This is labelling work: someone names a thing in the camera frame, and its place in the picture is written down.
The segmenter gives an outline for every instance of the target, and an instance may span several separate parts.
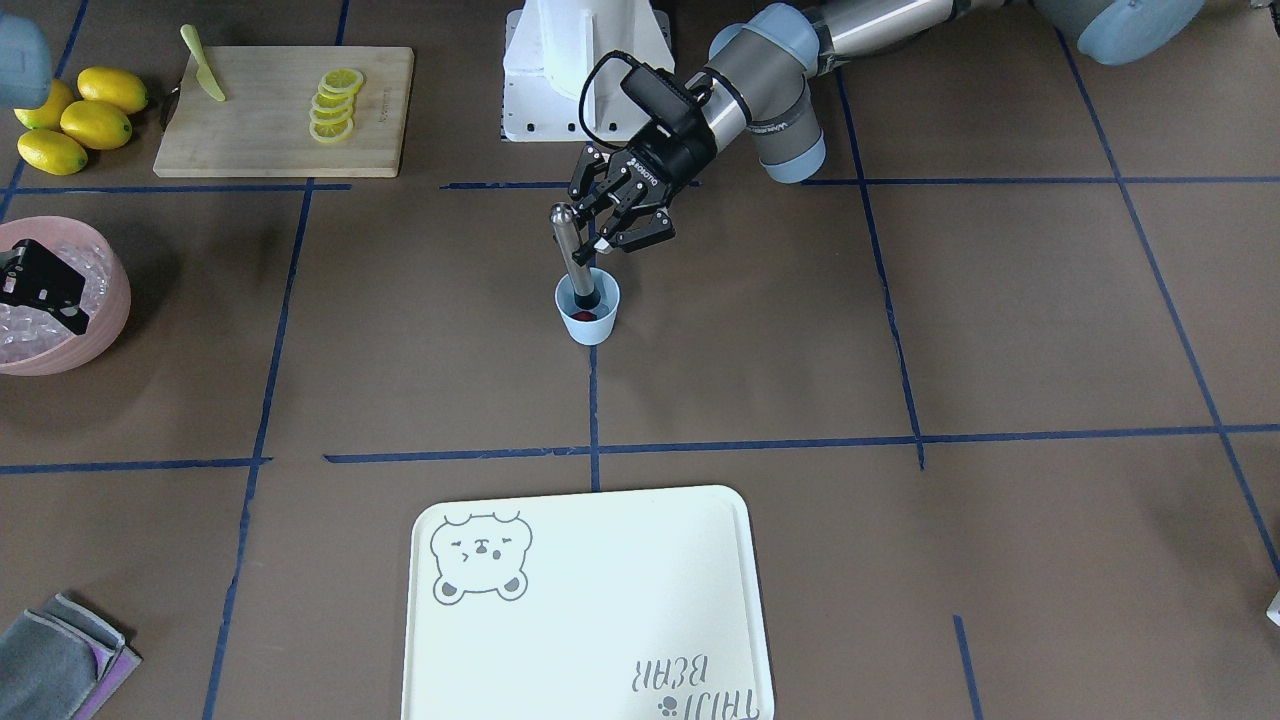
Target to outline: lemon slice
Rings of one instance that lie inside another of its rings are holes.
[[[311,115],[311,122],[317,126],[335,126],[346,119],[349,119],[355,114],[355,108],[347,105],[340,110],[316,110],[311,108],[308,110]]]
[[[356,123],[351,122],[351,118],[347,118],[340,123],[326,124],[326,126],[311,123],[311,127],[308,129],[311,131],[311,137],[315,138],[316,142],[323,142],[324,145],[332,145],[334,142],[342,142],[343,140],[351,137],[352,131],[356,129]]]
[[[353,95],[348,95],[346,97],[335,97],[333,95],[316,92],[315,96],[311,99],[311,109],[320,110],[324,113],[337,113],[338,110],[349,108],[351,104],[355,102],[355,100],[356,97]]]
[[[337,68],[329,70],[320,79],[320,92],[346,97],[360,92],[360,86],[365,85],[365,73],[353,68]]]

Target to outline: bowl of ice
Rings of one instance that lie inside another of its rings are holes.
[[[70,218],[45,215],[0,224],[0,249],[31,238],[84,277],[88,329],[74,334],[44,310],[0,302],[0,374],[51,375],[102,354],[129,316],[129,278],[106,238]]]

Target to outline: gray towel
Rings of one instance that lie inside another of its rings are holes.
[[[0,720],[87,720],[140,662],[115,628],[58,594],[0,635]]]

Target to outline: wooden cutting board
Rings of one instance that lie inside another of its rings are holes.
[[[413,77],[410,47],[205,47],[227,101],[196,82],[188,60],[182,94],[160,141],[154,170],[163,178],[372,177],[399,172]],[[356,129],[321,145],[307,111],[325,72],[365,73]]]

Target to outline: green knife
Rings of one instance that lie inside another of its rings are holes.
[[[200,44],[200,35],[196,33],[196,26],[182,26],[182,38],[187,42],[187,47],[191,49],[191,56],[196,59],[196,81],[200,83],[200,87],[204,87],[205,92],[219,102],[227,100],[223,88],[218,87],[218,81],[214,79],[214,70],[209,68],[209,59],[205,58],[205,47]]]

